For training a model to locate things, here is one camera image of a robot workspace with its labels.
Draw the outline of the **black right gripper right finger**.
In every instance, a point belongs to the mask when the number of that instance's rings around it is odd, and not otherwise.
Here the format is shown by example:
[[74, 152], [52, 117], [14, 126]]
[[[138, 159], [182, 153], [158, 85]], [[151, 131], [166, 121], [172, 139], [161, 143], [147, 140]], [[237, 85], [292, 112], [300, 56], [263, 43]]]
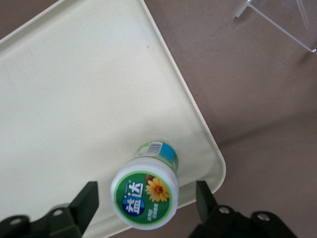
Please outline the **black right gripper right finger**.
[[201, 223], [191, 238], [295, 238], [274, 213], [257, 211], [248, 218], [229, 206], [219, 205], [208, 184], [196, 182], [196, 204]]

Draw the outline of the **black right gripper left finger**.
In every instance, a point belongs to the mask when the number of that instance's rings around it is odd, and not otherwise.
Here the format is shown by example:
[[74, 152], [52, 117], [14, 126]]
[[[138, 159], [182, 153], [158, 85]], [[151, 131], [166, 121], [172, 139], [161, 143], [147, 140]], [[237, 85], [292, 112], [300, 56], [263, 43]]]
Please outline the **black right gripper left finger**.
[[66, 205], [52, 208], [31, 222], [27, 215], [14, 215], [0, 222], [2, 238], [81, 238], [99, 207], [98, 182], [90, 181]]

